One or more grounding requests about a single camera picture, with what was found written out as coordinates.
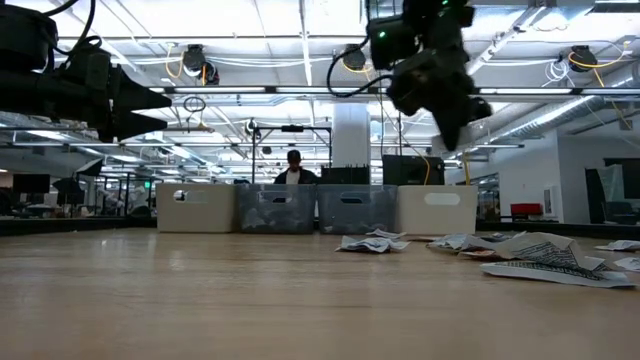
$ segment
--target fluorescent light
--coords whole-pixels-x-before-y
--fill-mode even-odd
[[[572,89],[540,89],[540,88],[482,88],[480,94],[486,95],[558,95],[570,94]]]
[[[93,149],[83,148],[83,147],[81,147],[80,149],[82,149],[84,152],[87,152],[87,153],[89,153],[89,154],[98,155],[98,156],[102,156],[102,155],[104,155],[104,154],[103,154],[103,153],[101,153],[100,151],[96,151],[96,150],[93,150]]]
[[[27,131],[29,134],[31,135],[36,135],[36,136],[40,136],[40,137],[45,137],[47,139],[51,139],[51,140],[67,140],[67,137],[64,135],[60,135],[60,133],[54,132],[54,131],[41,131],[41,130],[32,130],[32,131]]]
[[[176,155],[178,155],[178,156],[180,156],[182,158],[185,158],[185,159],[190,159],[191,158],[191,154],[187,150],[185,150],[185,149],[183,149],[183,148],[181,148],[179,146],[170,147],[170,148],[167,148],[167,150],[169,150],[170,152],[172,152],[172,153],[174,153],[174,154],[176,154]]]
[[[476,145],[477,149],[517,149],[523,148],[524,144],[485,144]]]
[[[111,155],[112,158],[120,160],[120,161],[124,161],[124,162],[139,162],[142,161],[140,159],[138,159],[135,156],[128,156],[128,155]]]
[[[177,94],[235,94],[240,92],[265,93],[263,87],[178,87]]]
[[[334,87],[334,91],[336,92],[352,92],[358,90],[358,88],[350,88],[350,87]],[[277,87],[277,93],[284,94],[328,94],[329,90],[326,87]]]

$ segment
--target white wall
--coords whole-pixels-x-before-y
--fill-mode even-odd
[[[617,137],[586,136],[559,137],[558,147],[565,222],[589,224],[585,169],[604,167],[605,158],[640,158],[640,148]]]
[[[523,149],[503,149],[493,153],[488,163],[471,163],[471,178],[498,173],[500,179],[500,212],[511,215],[511,204],[544,202],[544,189],[557,188],[558,221],[563,222],[556,132],[540,140],[526,140]],[[447,184],[464,181],[464,170],[446,171]]]

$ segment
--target computer monitor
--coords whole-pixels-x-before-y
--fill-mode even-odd
[[[444,185],[444,161],[439,157],[384,155],[382,157],[382,176],[385,185],[424,185],[427,176],[427,164],[431,170],[427,185]]]
[[[48,194],[51,187],[49,174],[13,174],[13,192],[21,194]]]

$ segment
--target man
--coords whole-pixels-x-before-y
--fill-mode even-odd
[[[305,170],[300,166],[300,151],[291,150],[287,153],[287,161],[289,162],[289,169],[278,175],[274,184],[317,184],[318,177],[309,170]]]

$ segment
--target translucent plastic bin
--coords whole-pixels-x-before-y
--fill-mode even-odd
[[[313,233],[315,185],[238,185],[236,194],[243,233]]]
[[[394,185],[319,185],[320,232],[364,234],[375,229],[395,231]]]

